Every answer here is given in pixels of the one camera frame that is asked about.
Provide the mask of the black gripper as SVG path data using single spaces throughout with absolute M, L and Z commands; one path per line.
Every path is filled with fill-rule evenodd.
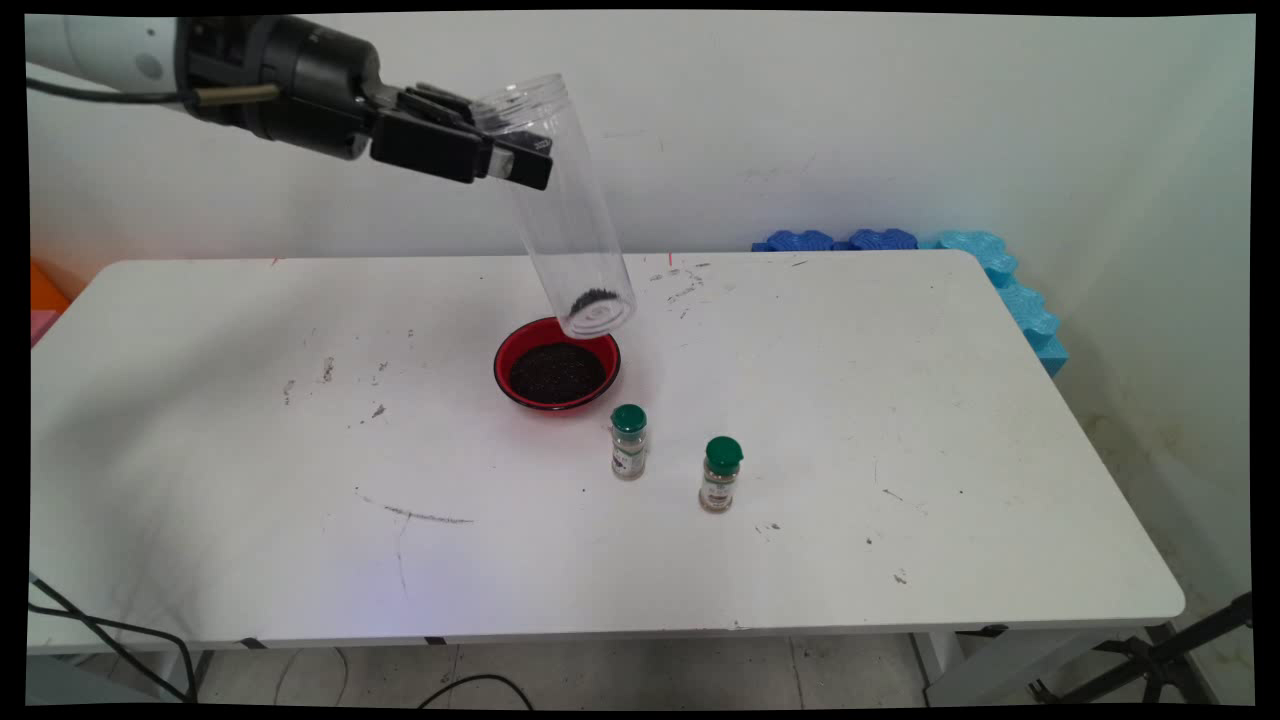
M 276 142 L 344 161 L 369 145 L 379 163 L 471 184 L 495 178 L 547 190 L 553 159 L 476 131 L 471 101 L 429 83 L 385 86 L 374 122 L 369 86 L 380 58 L 367 40 L 302 18 L 278 18 L 262 46 L 262 79 L 280 94 L 262 105 Z

